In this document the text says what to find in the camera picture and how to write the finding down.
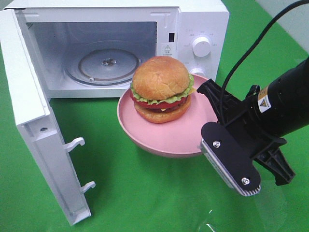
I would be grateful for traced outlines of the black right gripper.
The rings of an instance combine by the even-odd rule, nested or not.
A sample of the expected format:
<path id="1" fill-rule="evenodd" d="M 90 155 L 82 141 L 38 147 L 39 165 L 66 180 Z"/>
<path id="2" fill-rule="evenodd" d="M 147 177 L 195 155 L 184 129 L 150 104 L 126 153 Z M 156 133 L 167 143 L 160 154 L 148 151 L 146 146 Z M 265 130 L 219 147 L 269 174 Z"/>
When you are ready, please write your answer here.
<path id="1" fill-rule="evenodd" d="M 240 147 L 275 177 L 277 186 L 289 184 L 295 176 L 286 161 L 280 146 L 286 144 L 286 140 L 277 135 L 272 135 L 262 128 L 257 113 L 257 97 L 260 87 L 253 85 L 245 100 L 241 101 L 226 90 L 221 100 L 222 88 L 212 79 L 204 82 L 197 92 L 205 95 L 220 124 L 225 124 Z"/>

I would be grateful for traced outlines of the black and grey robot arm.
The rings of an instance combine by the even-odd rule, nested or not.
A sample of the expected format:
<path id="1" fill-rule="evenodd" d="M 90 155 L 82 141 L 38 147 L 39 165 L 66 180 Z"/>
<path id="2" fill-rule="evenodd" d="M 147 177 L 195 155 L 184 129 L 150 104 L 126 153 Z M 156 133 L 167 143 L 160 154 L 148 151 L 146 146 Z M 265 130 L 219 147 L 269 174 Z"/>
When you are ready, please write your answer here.
<path id="1" fill-rule="evenodd" d="M 268 86 L 252 86 L 243 100 L 212 80 L 198 92 L 205 95 L 217 118 L 206 123 L 202 139 L 208 159 L 230 185 L 252 190 L 260 185 L 257 162 L 275 177 L 277 185 L 291 182 L 295 173 L 280 147 L 284 136 L 309 123 L 309 62 L 301 62 Z"/>

